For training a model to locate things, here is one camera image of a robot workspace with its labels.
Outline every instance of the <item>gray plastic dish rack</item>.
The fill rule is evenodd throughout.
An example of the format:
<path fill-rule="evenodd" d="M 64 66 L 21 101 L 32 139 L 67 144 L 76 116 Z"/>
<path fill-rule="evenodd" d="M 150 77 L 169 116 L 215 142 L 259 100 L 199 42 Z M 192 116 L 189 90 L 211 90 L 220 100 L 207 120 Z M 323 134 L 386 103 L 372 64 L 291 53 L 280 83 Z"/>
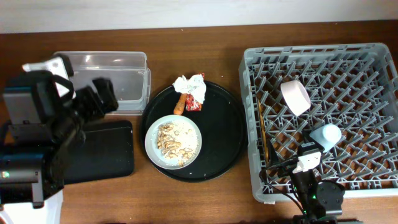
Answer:
<path fill-rule="evenodd" d="M 337 125 L 343 136 L 323 155 L 315 175 L 343 184 L 345 198 L 398 195 L 397 77 L 384 44 L 247 49 L 239 80 L 254 198 L 264 203 L 289 200 L 259 178 L 266 167 L 260 122 L 281 159 L 295 154 L 301 131 Z M 289 111 L 280 92 L 280 84 L 291 80 L 303 83 L 311 99 L 311 108 L 300 116 Z M 292 193 L 289 177 L 268 172 L 267 179 Z"/>

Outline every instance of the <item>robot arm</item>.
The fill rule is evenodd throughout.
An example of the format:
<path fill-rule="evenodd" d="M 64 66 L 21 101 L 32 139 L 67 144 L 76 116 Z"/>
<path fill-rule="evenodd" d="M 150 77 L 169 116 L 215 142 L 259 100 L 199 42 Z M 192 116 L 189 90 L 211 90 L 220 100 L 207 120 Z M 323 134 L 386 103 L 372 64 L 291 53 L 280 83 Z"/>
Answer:
<path fill-rule="evenodd" d="M 297 155 L 282 162 L 268 141 L 270 162 L 266 170 L 260 172 L 260 178 L 267 183 L 267 170 L 277 170 L 278 177 L 290 177 L 303 211 L 303 215 L 294 216 L 294 223 L 337 223 L 336 216 L 343 213 L 341 204 L 345 188 L 336 182 L 317 180 L 312 169 L 319 165 L 324 148 L 308 132 L 303 135 L 304 144 L 298 147 Z"/>
<path fill-rule="evenodd" d="M 10 79 L 4 101 L 11 121 L 0 134 L 0 217 L 6 223 L 59 223 L 68 147 L 84 124 L 118 108 L 110 80 L 75 91 L 66 56 L 24 65 Z M 7 130 L 13 144 L 4 144 Z"/>

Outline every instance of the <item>white bowl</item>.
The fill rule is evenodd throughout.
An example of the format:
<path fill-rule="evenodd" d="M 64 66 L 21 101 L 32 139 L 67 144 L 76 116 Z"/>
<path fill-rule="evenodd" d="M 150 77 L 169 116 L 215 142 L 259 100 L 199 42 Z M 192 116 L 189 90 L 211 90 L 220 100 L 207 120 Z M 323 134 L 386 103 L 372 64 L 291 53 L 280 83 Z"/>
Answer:
<path fill-rule="evenodd" d="M 311 107 L 311 100 L 303 84 L 294 80 L 280 84 L 282 96 L 294 115 L 300 116 Z"/>
<path fill-rule="evenodd" d="M 194 155 L 184 163 L 183 166 L 179 166 L 178 164 L 178 158 L 173 158 L 173 159 L 166 159 L 162 153 L 161 150 L 157 148 L 156 145 L 156 139 L 157 139 L 157 134 L 159 132 L 159 126 L 167 123 L 171 123 L 172 121 L 176 120 L 183 120 L 187 122 L 189 125 L 192 126 L 192 128 L 195 130 L 197 136 L 198 136 L 198 148 L 196 149 Z M 186 118 L 184 116 L 180 115 L 168 115 L 164 116 L 157 121 L 155 121 L 150 128 L 148 129 L 148 132 L 145 136 L 145 150 L 147 151 L 147 155 L 149 159 L 156 164 L 157 166 L 164 168 L 164 169 L 181 169 L 189 164 L 191 164 L 199 155 L 201 149 L 201 134 L 199 131 L 198 126 L 191 121 L 189 118 Z"/>

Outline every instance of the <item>cereal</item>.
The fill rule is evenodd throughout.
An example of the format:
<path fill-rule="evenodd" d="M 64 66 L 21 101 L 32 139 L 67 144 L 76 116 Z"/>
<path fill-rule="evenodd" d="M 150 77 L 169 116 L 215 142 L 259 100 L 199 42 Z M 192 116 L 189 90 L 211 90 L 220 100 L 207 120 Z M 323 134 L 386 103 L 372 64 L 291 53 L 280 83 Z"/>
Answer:
<path fill-rule="evenodd" d="M 195 154 L 198 136 L 190 124 L 176 120 L 159 126 L 156 144 L 166 159 L 178 159 L 183 166 Z"/>

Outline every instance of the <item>plastic container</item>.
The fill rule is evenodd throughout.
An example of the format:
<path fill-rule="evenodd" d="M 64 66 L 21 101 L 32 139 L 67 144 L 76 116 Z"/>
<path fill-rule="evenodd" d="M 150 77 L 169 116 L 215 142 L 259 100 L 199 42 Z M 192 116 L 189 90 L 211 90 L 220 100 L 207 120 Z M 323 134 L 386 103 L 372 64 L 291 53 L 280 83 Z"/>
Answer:
<path fill-rule="evenodd" d="M 297 117 L 277 88 L 298 80 L 311 107 Z M 246 112 L 253 196 L 263 203 L 289 200 L 263 183 L 267 166 L 261 124 L 280 158 L 297 152 L 302 131 L 334 124 L 342 137 L 322 155 L 317 177 L 346 188 L 345 198 L 398 195 L 398 74 L 384 44 L 316 45 L 247 49 L 239 66 Z M 259 108 L 263 120 L 260 120 Z M 292 193 L 289 177 L 268 183 Z"/>
<path fill-rule="evenodd" d="M 109 78 L 119 108 L 111 114 L 141 115 L 150 94 L 150 70 L 144 52 L 56 52 L 69 56 L 75 75 L 70 78 L 76 90 L 90 85 L 94 78 Z"/>
<path fill-rule="evenodd" d="M 310 137 L 316 140 L 325 149 L 322 153 L 328 152 L 341 139 L 341 131 L 334 124 L 326 124 L 310 133 Z"/>

